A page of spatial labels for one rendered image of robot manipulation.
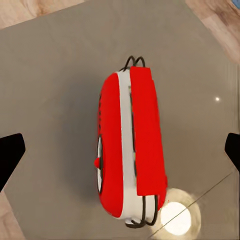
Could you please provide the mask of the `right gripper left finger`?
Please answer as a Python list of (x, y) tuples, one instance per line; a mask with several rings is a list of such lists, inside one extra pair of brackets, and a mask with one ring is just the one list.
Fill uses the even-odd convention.
[(0, 138), (0, 192), (26, 151), (21, 133)]

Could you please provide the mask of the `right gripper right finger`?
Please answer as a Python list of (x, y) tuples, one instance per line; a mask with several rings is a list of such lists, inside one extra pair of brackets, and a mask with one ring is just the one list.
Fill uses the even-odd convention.
[(229, 133), (224, 150), (240, 172), (240, 134)]

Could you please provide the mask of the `radio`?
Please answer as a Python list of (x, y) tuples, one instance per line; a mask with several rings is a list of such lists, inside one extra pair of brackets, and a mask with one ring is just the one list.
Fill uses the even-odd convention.
[[(129, 228), (154, 226), (168, 182), (156, 87), (142, 56), (130, 56), (103, 84), (94, 164), (102, 206)], [(145, 220), (152, 216), (152, 222)]]

